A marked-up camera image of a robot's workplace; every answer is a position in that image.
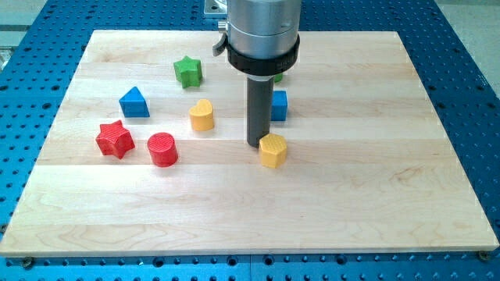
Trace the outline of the black tool mounting collar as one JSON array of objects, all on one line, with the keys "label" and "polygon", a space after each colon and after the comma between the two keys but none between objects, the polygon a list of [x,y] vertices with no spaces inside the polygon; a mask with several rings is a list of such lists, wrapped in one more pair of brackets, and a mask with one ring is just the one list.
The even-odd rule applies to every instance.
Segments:
[{"label": "black tool mounting collar", "polygon": [[300,37],[293,47],[283,55],[271,59],[254,59],[226,46],[228,62],[237,70],[254,76],[272,76],[290,69],[298,59]]}]

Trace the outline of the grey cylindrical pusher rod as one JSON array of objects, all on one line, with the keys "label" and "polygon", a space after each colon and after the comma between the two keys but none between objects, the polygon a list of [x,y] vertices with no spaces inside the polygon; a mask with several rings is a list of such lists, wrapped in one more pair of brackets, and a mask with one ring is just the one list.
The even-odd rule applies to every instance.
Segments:
[{"label": "grey cylindrical pusher rod", "polygon": [[273,76],[247,75],[247,142],[257,148],[270,132]]}]

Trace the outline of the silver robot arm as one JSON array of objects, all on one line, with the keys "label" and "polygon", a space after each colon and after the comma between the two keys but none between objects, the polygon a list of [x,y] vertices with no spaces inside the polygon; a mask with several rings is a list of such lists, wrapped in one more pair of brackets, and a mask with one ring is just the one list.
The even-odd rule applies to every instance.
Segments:
[{"label": "silver robot arm", "polygon": [[227,19],[212,54],[247,76],[247,143],[257,148],[270,132],[275,76],[298,59],[302,2],[299,0],[228,0]]}]

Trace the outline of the green block behind arm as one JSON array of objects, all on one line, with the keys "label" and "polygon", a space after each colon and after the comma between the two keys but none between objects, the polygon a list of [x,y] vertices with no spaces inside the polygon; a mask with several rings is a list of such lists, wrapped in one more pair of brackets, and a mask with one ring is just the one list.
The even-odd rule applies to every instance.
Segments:
[{"label": "green block behind arm", "polygon": [[283,79],[283,74],[282,73],[278,73],[277,75],[274,76],[274,82],[275,83],[281,82],[282,79]]}]

